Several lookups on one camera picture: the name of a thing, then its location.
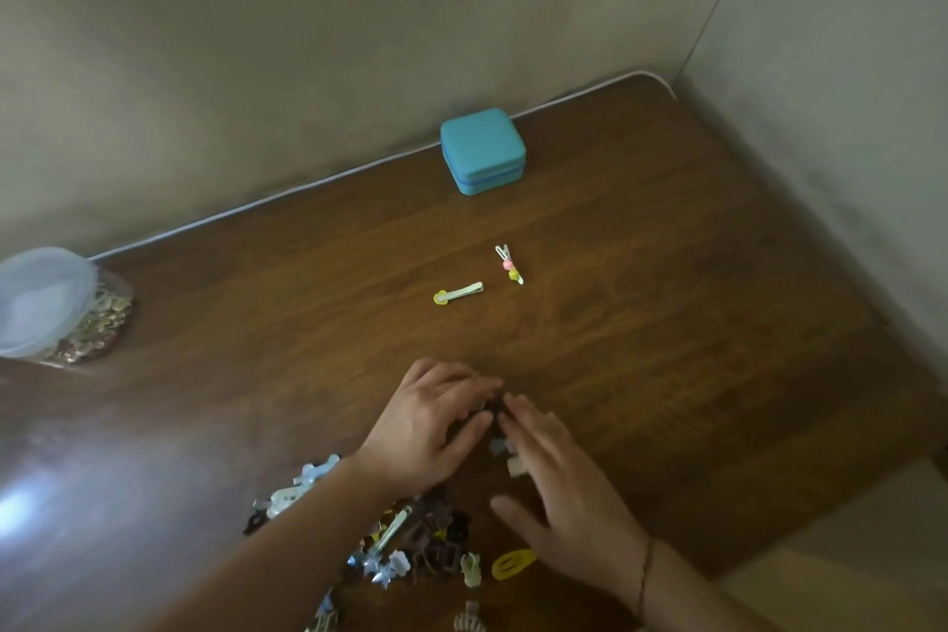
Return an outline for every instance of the left hand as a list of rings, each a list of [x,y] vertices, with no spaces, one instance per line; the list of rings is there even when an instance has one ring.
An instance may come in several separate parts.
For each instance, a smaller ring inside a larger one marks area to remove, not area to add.
[[[413,497],[450,477],[490,427],[473,415],[451,442],[447,428],[495,397],[504,381],[461,362],[425,359],[405,374],[356,456],[393,496]]]

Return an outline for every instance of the wood grain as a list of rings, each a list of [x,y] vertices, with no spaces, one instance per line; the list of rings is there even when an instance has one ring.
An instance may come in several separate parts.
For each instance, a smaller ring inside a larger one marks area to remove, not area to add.
[[[241,543],[254,497],[357,447],[425,355],[556,411],[711,574],[948,439],[932,378],[658,84],[516,126],[519,183],[464,197],[435,148],[268,203],[109,259],[140,310],[101,360],[0,361],[2,489],[29,512],[2,540],[4,628],[139,623]],[[503,490],[534,495],[486,445],[452,483],[488,564],[519,546],[487,506]],[[346,628],[443,630],[466,592],[339,597]],[[539,565],[481,599],[493,630],[632,623]]]

